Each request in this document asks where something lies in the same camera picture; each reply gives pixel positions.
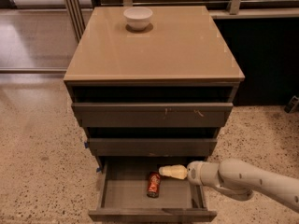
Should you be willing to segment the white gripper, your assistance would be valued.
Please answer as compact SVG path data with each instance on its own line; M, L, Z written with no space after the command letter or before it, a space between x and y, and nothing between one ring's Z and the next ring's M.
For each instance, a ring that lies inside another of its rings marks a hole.
M197 186L204 186L204 179L201 171L206 166L204 161L192 161L187 165L187 169L183 165L168 165L159 168L159 174L163 176L173 177L176 179L185 179Z

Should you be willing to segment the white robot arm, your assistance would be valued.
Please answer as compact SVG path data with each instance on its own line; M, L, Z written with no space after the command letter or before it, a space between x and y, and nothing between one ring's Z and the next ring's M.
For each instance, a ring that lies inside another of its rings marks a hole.
M159 174L176 179L187 179L192 185L211 187L217 192L247 201L254 191L299 212L299 180L268 172L239 159L220 163L192 161L183 165L159 168Z

